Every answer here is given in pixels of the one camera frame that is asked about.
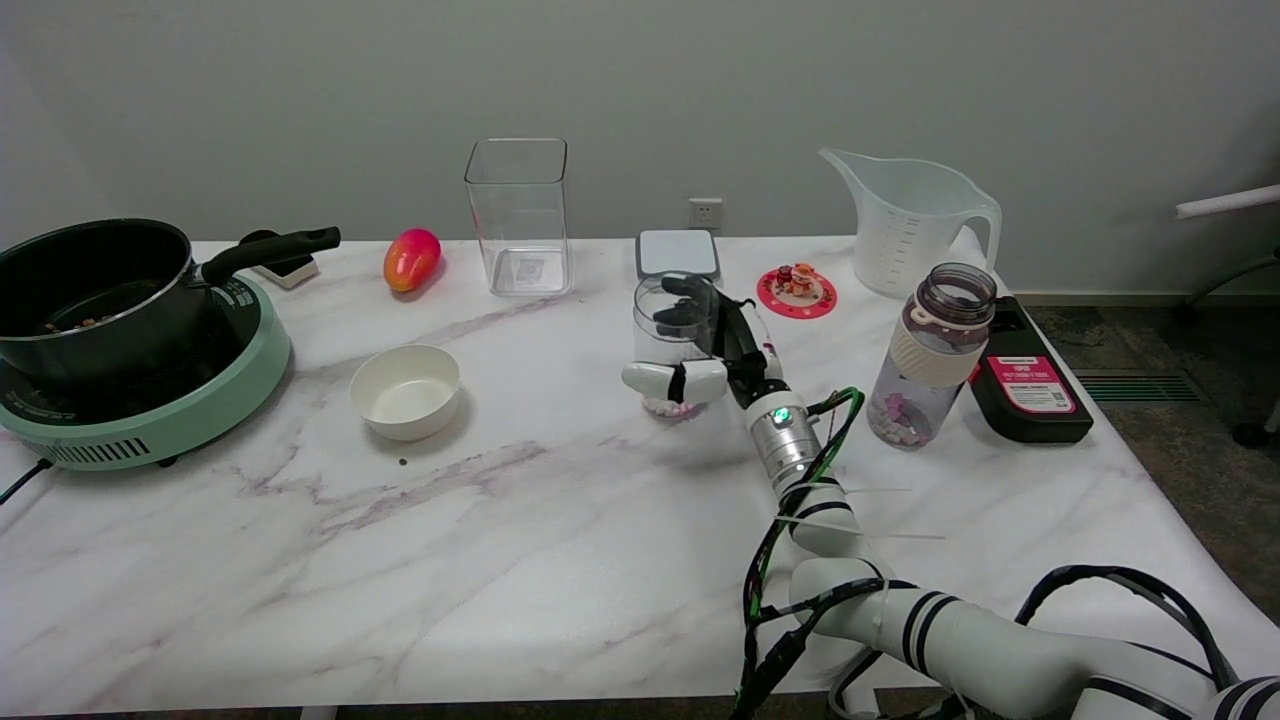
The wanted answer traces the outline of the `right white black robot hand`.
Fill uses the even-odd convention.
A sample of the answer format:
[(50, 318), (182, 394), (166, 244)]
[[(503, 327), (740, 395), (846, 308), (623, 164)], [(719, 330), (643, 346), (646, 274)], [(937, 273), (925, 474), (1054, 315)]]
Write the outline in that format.
[(652, 413), (682, 415), (732, 395), (740, 407), (788, 387), (753, 299), (731, 299), (703, 275), (667, 272), (634, 291), (635, 359), (626, 387)]

